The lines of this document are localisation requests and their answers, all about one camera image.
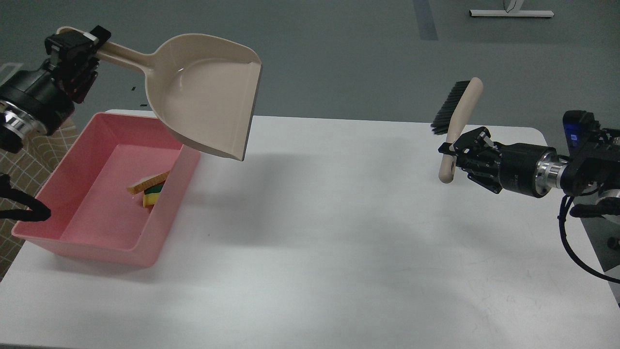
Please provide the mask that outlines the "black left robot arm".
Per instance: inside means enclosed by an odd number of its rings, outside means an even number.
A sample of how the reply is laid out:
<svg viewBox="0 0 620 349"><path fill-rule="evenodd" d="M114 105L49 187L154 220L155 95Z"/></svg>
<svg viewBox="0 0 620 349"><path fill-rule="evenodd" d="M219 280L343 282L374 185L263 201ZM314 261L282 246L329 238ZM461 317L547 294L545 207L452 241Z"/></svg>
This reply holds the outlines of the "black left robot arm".
<svg viewBox="0 0 620 349"><path fill-rule="evenodd" d="M47 59L37 69L20 69L1 84L1 218L40 222L51 210L28 190L36 182L28 168L33 155L22 161L23 150L35 134L51 136L84 102L98 77L96 53L111 38L101 26L88 32L62 29L45 39Z"/></svg>

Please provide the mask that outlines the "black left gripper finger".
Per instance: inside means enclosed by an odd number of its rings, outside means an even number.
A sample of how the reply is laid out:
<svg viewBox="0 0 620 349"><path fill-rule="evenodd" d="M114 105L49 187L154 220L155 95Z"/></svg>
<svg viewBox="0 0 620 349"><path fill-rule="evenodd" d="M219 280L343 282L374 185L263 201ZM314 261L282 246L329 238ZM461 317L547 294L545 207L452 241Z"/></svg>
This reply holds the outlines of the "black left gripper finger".
<svg viewBox="0 0 620 349"><path fill-rule="evenodd" d="M46 38L46 70L53 84L76 104L81 104L99 76L95 57L100 38L92 33L60 33Z"/></svg>
<svg viewBox="0 0 620 349"><path fill-rule="evenodd" d="M96 38L94 40L95 47L102 47L111 38L111 32L102 26L96 26L90 31L90 34Z"/></svg>

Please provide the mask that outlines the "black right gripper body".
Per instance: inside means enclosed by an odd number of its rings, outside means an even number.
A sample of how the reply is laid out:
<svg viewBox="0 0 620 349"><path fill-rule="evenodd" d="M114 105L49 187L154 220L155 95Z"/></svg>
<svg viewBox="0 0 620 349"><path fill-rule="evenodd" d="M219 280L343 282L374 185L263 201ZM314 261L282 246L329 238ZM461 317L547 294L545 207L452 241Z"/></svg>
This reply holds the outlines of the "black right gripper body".
<svg viewBox="0 0 620 349"><path fill-rule="evenodd" d="M509 190L536 198L547 195L551 187L540 179L540 167L549 161L549 157L557 154L555 148L528 143L504 145L500 142L494 143L494 146L498 160L493 193Z"/></svg>

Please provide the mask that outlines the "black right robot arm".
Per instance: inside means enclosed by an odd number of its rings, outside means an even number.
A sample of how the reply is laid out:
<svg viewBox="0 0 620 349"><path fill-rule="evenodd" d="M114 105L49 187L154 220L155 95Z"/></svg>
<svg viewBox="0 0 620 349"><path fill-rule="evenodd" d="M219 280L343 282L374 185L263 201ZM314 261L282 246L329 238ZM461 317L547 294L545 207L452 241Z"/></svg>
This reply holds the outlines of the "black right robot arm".
<svg viewBox="0 0 620 349"><path fill-rule="evenodd" d="M438 149L448 161L440 180L452 181L457 167L469 180L496 194L509 190L541 198L553 188L562 190L558 229L567 255L589 274L618 284L618 278L594 270L577 256L565 224L569 216L619 223L619 130L602 128L593 113L580 110L567 111L562 125L568 156L548 146L494 142L486 127L447 138Z"/></svg>

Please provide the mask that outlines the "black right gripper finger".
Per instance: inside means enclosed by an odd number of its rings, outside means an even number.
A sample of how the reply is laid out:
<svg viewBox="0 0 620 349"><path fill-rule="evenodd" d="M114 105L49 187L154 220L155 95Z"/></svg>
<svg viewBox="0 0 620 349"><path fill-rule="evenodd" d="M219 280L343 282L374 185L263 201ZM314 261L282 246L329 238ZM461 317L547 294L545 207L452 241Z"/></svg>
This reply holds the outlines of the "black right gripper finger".
<svg viewBox="0 0 620 349"><path fill-rule="evenodd" d="M483 188L498 194L502 186L498 179L499 161L494 156L461 155L457 166L467 172L467 178Z"/></svg>
<svg viewBox="0 0 620 349"><path fill-rule="evenodd" d="M463 133L456 141L444 142L438 152L456 157L500 157L500 146L491 139L487 127L479 127Z"/></svg>

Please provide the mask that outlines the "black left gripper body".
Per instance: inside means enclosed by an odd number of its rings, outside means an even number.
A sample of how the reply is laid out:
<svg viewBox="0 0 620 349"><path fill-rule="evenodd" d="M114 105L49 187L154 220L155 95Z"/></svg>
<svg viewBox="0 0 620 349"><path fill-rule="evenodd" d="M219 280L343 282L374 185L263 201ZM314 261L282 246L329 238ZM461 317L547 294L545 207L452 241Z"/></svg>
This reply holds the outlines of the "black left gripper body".
<svg viewBox="0 0 620 349"><path fill-rule="evenodd" d="M37 131L51 136L75 112L75 104L52 73L20 70L1 86L1 134L25 138Z"/></svg>

